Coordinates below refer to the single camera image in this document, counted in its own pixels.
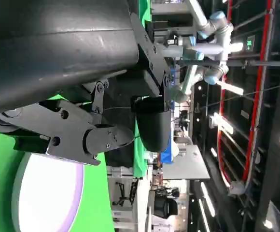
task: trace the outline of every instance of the metal beam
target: metal beam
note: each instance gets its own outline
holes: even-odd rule
[[[185,15],[191,14],[186,2],[171,4],[155,4],[151,5],[152,15]]]

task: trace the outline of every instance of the wire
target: wire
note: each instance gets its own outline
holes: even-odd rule
[[[234,97],[231,97],[231,98],[226,98],[224,100],[211,103],[208,106],[202,106],[202,107],[200,107],[200,110],[205,109],[205,108],[210,107],[210,106],[217,105],[217,104],[219,104],[221,102],[229,101],[229,100],[236,99],[236,98],[242,98],[244,96],[252,95],[252,94],[255,94],[255,93],[258,93],[258,92],[262,92],[262,91],[269,91],[269,90],[276,89],[276,88],[280,88],[280,85],[274,86],[274,87],[270,87],[270,88],[265,88],[265,89],[260,90],[260,91],[255,91],[255,92],[250,92],[250,93],[246,93],[246,94],[243,94],[243,95],[234,96]]]
[[[131,109],[131,107],[111,107],[111,108],[103,109],[103,111],[114,110],[114,109]]]

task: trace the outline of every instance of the fluorescent light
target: fluorescent light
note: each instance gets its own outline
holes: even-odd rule
[[[204,212],[202,201],[200,199],[199,199],[199,206],[200,206],[200,211],[201,211],[203,222],[204,222],[204,227],[206,228],[206,232],[210,232],[208,220],[207,220],[206,214]]]
[[[200,185],[201,185],[201,189],[202,189],[204,198],[206,199],[207,205],[209,207],[209,211],[211,213],[211,216],[214,217],[215,216],[215,209],[214,209],[214,206],[212,204],[211,198],[209,197],[207,187],[203,182],[201,182]]]
[[[272,225],[272,222],[270,222],[269,220],[266,220],[264,222],[264,226],[269,228],[269,229],[272,229],[273,228],[273,225]]]
[[[231,91],[241,96],[243,95],[244,90],[242,88],[227,84],[226,82],[222,82],[219,80],[216,81],[216,84],[222,87],[222,89],[227,89],[228,91]]]
[[[230,52],[239,52],[243,49],[243,43],[232,43],[229,47]]]
[[[233,134],[234,130],[233,127],[218,113],[214,113],[214,121],[219,127],[224,128],[228,133]]]
[[[214,157],[217,157],[217,153],[216,153],[216,151],[214,150],[213,147],[211,147],[211,153]]]
[[[227,181],[227,179],[226,179],[226,177],[225,177],[225,175],[223,174],[222,171],[221,171],[221,175],[222,175],[222,179],[223,179],[224,184],[226,185],[227,188],[229,188],[229,187],[230,187],[230,184],[229,184],[229,182]]]

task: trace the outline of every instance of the red rail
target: red rail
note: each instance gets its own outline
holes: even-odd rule
[[[228,13],[227,13],[227,19],[228,21],[231,21],[232,18],[232,0],[228,1]],[[262,44],[261,44],[261,51],[260,51],[260,60],[264,60],[265,58],[265,53],[266,53],[266,41],[267,41],[267,33],[268,33],[268,28],[269,28],[269,21],[270,21],[270,9],[272,6],[272,0],[267,0],[266,1],[266,16],[265,16],[265,24],[264,24],[264,29],[263,29],[263,36],[262,36]],[[252,110],[252,121],[251,121],[251,131],[250,131],[250,136],[249,136],[249,143],[248,143],[248,148],[247,148],[247,153],[246,153],[246,162],[245,162],[245,169],[242,177],[242,181],[246,181],[250,169],[250,163],[251,163],[251,154],[252,154],[252,143],[253,143],[253,138],[254,138],[254,130],[255,130],[255,123],[256,123],[256,116],[257,116],[257,111],[258,111],[258,102],[259,102],[259,94],[260,94],[260,87],[261,87],[261,79],[262,79],[262,73],[263,73],[263,66],[259,66],[258,68],[258,73],[257,73],[257,83],[256,83],[256,93],[255,93],[255,98],[253,101],[253,110]],[[226,76],[222,78],[222,81],[225,82],[227,79]],[[221,103],[220,103],[220,115],[223,115],[224,111],[224,93],[225,90],[222,89],[221,92]],[[220,162],[220,167],[221,171],[223,172],[224,176],[226,177],[227,181],[230,182],[229,176],[225,173],[224,170],[224,163],[223,163],[223,158],[222,158],[222,147],[221,147],[221,131],[218,131],[217,134],[217,139],[218,139],[218,159]]]
[[[268,33],[269,22],[270,22],[269,11],[270,11],[271,7],[272,7],[272,0],[267,0],[266,1],[265,25],[264,25],[264,31],[262,34],[262,43],[261,43],[261,51],[260,51],[260,60],[265,59],[267,33]],[[252,143],[253,143],[253,139],[254,139],[255,123],[256,123],[256,116],[257,116],[257,111],[258,111],[258,101],[259,101],[259,94],[260,94],[260,87],[261,87],[262,72],[263,72],[263,66],[259,66],[258,74],[257,74],[256,93],[255,93],[253,109],[252,109],[250,139],[248,142],[248,147],[247,147],[247,152],[246,152],[245,170],[244,170],[244,174],[242,177],[243,181],[247,180],[249,169],[250,169],[250,162],[251,162],[251,155],[252,155]]]

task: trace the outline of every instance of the screw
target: screw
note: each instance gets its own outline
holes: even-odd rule
[[[59,137],[54,137],[54,138],[52,139],[52,145],[53,145],[53,146],[58,146],[60,143],[61,143],[61,140],[60,140]]]
[[[102,93],[103,90],[104,90],[103,84],[98,84],[98,85],[97,85],[97,91],[98,91],[99,93]]]
[[[68,118],[68,116],[69,116],[68,111],[63,110],[63,111],[61,112],[61,118],[62,118],[62,119],[67,119],[67,118]]]

